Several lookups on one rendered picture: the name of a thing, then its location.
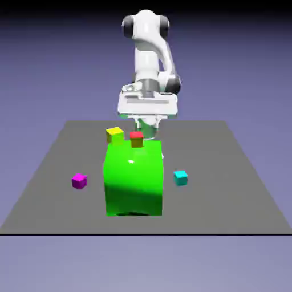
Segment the small cyan cube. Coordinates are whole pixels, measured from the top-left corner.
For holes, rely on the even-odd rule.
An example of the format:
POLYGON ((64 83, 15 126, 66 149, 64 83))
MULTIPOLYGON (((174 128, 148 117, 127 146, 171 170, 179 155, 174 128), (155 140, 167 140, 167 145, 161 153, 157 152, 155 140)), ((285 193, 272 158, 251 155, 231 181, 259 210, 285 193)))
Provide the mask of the small cyan cube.
POLYGON ((177 186, 186 185, 188 183, 188 174, 184 170, 176 170, 173 172, 173 179, 177 186))

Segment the small magenta cube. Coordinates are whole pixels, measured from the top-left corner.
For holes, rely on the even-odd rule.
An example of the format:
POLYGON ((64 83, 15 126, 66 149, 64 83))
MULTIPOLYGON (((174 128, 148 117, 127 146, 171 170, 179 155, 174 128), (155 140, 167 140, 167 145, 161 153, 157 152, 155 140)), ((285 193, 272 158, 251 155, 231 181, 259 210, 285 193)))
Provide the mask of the small magenta cube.
POLYGON ((72 187, 75 189, 83 189, 87 186, 87 175, 84 175, 82 173, 76 173, 71 178, 71 184, 72 187))

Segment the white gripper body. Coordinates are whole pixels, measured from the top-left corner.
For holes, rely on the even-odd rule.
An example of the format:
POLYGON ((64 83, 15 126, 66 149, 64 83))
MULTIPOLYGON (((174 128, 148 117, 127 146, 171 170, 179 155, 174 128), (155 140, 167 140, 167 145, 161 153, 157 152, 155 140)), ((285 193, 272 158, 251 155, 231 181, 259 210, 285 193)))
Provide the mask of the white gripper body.
POLYGON ((178 113, 177 96, 154 92, 153 98, 145 98, 141 92, 122 92, 117 111, 120 115, 175 116, 178 113))

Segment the large green box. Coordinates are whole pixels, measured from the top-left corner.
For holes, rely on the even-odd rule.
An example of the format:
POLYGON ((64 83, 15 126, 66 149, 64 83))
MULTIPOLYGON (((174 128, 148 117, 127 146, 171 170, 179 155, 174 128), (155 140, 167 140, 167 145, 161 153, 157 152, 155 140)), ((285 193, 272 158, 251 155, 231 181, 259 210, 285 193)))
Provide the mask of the large green box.
POLYGON ((133 148, 129 140, 109 144, 103 163, 106 215, 163 213, 164 162, 161 142, 146 140, 133 148))

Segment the small yellow cube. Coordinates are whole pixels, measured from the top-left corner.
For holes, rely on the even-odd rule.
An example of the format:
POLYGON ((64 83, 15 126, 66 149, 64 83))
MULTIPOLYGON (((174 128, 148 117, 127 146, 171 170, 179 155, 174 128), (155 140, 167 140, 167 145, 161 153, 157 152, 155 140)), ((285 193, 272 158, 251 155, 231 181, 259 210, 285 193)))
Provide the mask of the small yellow cube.
POLYGON ((119 127, 106 129, 107 143, 120 145, 124 143, 124 131, 119 127))

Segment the small red cube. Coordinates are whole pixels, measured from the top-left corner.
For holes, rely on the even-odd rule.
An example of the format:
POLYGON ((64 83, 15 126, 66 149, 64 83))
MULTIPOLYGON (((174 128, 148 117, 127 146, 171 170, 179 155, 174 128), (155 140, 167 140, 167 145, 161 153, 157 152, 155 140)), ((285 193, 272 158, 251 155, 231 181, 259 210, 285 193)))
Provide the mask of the small red cube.
POLYGON ((130 133, 130 142, 132 148, 143 147, 143 133, 141 131, 135 131, 130 133))

